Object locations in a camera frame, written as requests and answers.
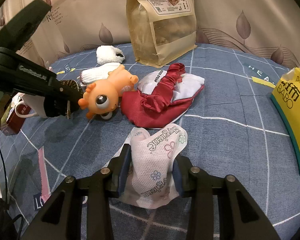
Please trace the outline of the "red white cloth bag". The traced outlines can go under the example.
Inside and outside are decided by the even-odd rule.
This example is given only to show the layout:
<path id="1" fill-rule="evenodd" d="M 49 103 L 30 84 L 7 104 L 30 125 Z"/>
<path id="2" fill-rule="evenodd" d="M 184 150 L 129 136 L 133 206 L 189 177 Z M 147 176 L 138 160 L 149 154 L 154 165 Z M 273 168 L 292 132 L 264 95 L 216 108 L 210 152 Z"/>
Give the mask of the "red white cloth bag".
<path id="1" fill-rule="evenodd" d="M 189 109 L 204 86 L 203 77 L 187 73 L 182 63 L 174 63 L 168 70 L 147 74 L 137 90 L 124 92 L 120 109 L 135 126 L 163 128 Z"/>

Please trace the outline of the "white red-trim glove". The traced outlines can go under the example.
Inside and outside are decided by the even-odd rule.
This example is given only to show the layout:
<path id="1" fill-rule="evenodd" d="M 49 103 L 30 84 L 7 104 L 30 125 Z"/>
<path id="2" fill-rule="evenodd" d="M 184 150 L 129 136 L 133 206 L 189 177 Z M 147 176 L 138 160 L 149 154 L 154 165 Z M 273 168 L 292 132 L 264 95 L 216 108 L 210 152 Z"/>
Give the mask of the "white red-trim glove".
<path id="1" fill-rule="evenodd" d="M 97 80 L 106 79 L 108 77 L 108 73 L 115 70 L 119 65 L 120 63 L 111 62 L 99 67 L 83 70 L 78 79 L 82 85 L 87 86 Z"/>

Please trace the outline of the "orange rubber toy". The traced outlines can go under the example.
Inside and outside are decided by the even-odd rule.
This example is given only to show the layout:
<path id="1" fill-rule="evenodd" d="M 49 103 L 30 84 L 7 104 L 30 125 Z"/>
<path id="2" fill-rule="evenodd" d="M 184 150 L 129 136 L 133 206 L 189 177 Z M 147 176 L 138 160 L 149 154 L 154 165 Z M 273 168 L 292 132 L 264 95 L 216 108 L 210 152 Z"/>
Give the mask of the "orange rubber toy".
<path id="1" fill-rule="evenodd" d="M 88 109 L 86 114 L 88 119 L 100 115 L 102 119 L 108 120 L 119 106 L 119 98 L 124 92 L 133 91 L 138 81 L 136 75 L 131 74 L 124 65 L 120 64 L 116 69 L 108 72 L 107 78 L 87 85 L 78 105 L 81 109 Z"/>

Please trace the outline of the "kraft paper snack bag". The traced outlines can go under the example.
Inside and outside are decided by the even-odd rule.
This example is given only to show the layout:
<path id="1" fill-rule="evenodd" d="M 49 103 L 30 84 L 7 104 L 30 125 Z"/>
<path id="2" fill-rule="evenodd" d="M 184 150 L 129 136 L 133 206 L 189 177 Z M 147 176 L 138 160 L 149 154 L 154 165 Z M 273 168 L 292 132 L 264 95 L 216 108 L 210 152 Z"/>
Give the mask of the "kraft paper snack bag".
<path id="1" fill-rule="evenodd" d="M 193 0 L 127 0 L 126 15 L 141 64 L 160 68 L 196 47 Z"/>

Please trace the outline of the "yellow tissue pack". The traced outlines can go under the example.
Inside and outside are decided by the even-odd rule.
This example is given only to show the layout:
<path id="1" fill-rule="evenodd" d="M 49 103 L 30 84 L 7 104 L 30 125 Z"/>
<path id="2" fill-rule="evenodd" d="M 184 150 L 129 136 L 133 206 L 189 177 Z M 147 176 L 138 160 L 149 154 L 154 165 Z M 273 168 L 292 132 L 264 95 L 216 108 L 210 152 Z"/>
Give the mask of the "yellow tissue pack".
<path id="1" fill-rule="evenodd" d="M 289 133 L 300 173 L 300 68 L 282 75 L 270 98 Z"/>

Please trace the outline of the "blue checked tablecloth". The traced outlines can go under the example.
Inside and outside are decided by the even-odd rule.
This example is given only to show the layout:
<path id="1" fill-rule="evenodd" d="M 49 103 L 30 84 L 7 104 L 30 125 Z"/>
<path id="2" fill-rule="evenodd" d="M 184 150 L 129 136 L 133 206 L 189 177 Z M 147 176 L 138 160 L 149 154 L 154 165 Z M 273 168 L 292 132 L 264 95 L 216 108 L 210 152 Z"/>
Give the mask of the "blue checked tablecloth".
<path id="1" fill-rule="evenodd" d="M 203 91 L 177 122 L 189 136 L 184 155 L 209 174 L 236 176 L 279 237 L 292 238 L 300 227 L 298 163 L 271 89 L 251 79 L 262 73 L 277 81 L 288 69 L 211 44 L 199 44 L 178 62 L 205 79 Z M 42 179 L 54 190 L 68 175 L 93 174 L 132 128 L 120 111 L 108 121 L 88 120 L 77 111 L 70 118 L 29 118 L 18 134 L 0 134 L 0 189 L 11 198 L 10 215 L 21 214 L 30 224 L 42 207 Z"/>

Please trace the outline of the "beige leaf-print curtain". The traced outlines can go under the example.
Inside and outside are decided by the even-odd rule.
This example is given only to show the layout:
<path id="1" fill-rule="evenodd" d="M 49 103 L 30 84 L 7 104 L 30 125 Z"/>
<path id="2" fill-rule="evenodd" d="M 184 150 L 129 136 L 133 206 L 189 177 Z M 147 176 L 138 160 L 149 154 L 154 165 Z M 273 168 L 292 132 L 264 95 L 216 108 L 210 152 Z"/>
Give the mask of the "beige leaf-print curtain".
<path id="1" fill-rule="evenodd" d="M 0 28 L 34 0 L 2 0 Z M 131 43 L 127 0 L 43 0 L 51 6 L 19 54 L 41 66 L 101 45 Z M 193 0 L 196 42 L 300 66 L 300 8 L 294 0 Z"/>

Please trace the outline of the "pink ceramic mug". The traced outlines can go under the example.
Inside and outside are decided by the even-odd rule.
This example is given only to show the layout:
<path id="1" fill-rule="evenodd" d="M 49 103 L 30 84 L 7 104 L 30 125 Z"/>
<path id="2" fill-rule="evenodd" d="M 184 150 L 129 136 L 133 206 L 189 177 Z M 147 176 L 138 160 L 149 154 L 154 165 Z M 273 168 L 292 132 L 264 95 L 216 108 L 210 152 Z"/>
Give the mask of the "pink ceramic mug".
<path id="1" fill-rule="evenodd" d="M 26 119 L 35 116 L 39 116 L 41 118 L 48 118 L 46 111 L 44 109 L 44 100 L 45 98 L 42 96 L 37 95 L 29 95 L 21 93 L 21 100 L 15 106 L 15 113 L 18 117 Z M 23 114 L 21 113 L 18 108 L 20 105 L 28 106 L 30 109 L 33 110 L 31 114 Z"/>

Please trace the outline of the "red gold tin box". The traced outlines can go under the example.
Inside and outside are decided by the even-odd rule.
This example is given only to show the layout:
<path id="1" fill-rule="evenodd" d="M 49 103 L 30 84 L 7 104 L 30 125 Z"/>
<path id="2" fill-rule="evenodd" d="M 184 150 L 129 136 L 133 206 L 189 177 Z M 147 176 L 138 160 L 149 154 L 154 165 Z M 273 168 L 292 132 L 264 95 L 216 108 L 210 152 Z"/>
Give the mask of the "red gold tin box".
<path id="1" fill-rule="evenodd" d="M 16 95 L 5 108 L 0 127 L 0 130 L 5 136 L 16 135 L 21 130 L 25 118 L 21 118 L 17 114 L 27 115 L 30 113 L 31 108 L 25 103 L 17 106 L 19 102 L 21 102 L 21 97 Z"/>

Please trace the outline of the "white printed hygiene pouch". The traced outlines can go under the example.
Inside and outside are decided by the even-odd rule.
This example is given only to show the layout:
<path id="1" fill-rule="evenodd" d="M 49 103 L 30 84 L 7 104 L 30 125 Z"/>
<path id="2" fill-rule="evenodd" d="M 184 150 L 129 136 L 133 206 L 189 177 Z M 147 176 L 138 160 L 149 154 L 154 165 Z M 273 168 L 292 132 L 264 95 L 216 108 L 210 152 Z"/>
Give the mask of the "white printed hygiene pouch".
<path id="1" fill-rule="evenodd" d="M 187 132 L 177 124 L 168 124 L 153 135 L 144 128 L 133 128 L 125 142 L 131 146 L 132 161 L 119 200 L 157 209 L 178 197 L 173 162 L 187 146 Z"/>

